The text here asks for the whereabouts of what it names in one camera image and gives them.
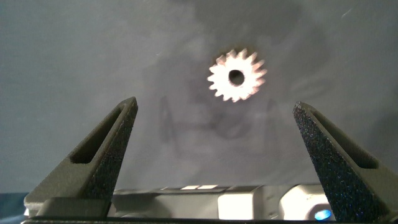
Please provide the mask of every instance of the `spur gear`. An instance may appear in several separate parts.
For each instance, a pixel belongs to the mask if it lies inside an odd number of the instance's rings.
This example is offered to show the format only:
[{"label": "spur gear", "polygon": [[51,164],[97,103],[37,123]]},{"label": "spur gear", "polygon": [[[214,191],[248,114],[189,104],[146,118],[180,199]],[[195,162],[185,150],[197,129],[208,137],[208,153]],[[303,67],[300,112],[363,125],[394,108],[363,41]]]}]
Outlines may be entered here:
[{"label": "spur gear", "polygon": [[232,102],[246,100],[259,91],[259,86],[265,83],[261,78],[267,70],[259,70],[264,61],[255,63],[257,53],[246,58],[247,50],[238,54],[234,50],[216,59],[216,64],[210,67],[213,73],[207,80],[213,82],[209,89],[217,90],[215,96],[224,95],[223,101],[230,98]]}]

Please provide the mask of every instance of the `blue light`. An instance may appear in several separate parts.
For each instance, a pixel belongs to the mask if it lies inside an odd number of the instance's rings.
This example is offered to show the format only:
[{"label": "blue light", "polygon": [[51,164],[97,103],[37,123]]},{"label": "blue light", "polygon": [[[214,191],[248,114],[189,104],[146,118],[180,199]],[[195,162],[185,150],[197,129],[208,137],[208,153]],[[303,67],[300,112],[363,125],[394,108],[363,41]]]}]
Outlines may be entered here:
[{"label": "blue light", "polygon": [[331,211],[325,209],[315,214],[315,219],[318,221],[326,220],[331,217]]}]

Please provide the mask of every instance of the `gear center hole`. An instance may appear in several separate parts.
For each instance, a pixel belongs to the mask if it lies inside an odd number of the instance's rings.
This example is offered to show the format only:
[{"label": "gear center hole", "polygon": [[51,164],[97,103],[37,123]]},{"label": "gear center hole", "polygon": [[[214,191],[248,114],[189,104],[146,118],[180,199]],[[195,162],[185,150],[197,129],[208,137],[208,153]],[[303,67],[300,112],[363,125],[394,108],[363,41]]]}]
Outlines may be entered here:
[{"label": "gear center hole", "polygon": [[235,86],[240,86],[244,82],[244,75],[239,70],[232,70],[228,76],[230,82]]}]

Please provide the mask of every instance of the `textured black plastic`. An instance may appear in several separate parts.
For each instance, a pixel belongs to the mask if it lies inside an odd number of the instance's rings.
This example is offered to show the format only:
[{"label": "textured black plastic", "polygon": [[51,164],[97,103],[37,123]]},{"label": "textured black plastic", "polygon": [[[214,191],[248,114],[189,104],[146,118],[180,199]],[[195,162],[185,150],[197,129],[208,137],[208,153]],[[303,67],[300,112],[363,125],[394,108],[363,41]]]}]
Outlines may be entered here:
[{"label": "textured black plastic", "polygon": [[398,177],[315,108],[298,102],[294,118],[339,222],[388,222],[398,211]]},{"label": "textured black plastic", "polygon": [[44,202],[37,216],[106,218],[110,206],[110,202],[98,199],[51,198]]},{"label": "textured black plastic", "polygon": [[54,197],[110,202],[137,114],[134,97],[118,104],[30,193],[25,206],[38,211]]}]

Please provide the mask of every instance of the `small gear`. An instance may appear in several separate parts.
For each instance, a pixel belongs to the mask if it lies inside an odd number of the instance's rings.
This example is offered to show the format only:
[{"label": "small gear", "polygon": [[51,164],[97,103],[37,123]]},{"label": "small gear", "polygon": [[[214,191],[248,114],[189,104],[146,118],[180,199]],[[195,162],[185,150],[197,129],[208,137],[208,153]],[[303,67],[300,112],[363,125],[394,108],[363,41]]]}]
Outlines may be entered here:
[{"label": "small gear", "polygon": [[217,90],[215,96],[224,95],[223,100],[232,98],[232,102],[246,100],[259,91],[259,86],[265,83],[261,78],[267,70],[259,70],[264,61],[254,62],[257,53],[246,58],[248,51],[242,50],[236,55],[234,50],[216,59],[216,64],[210,67],[213,73],[207,80],[213,82],[209,89]]}]

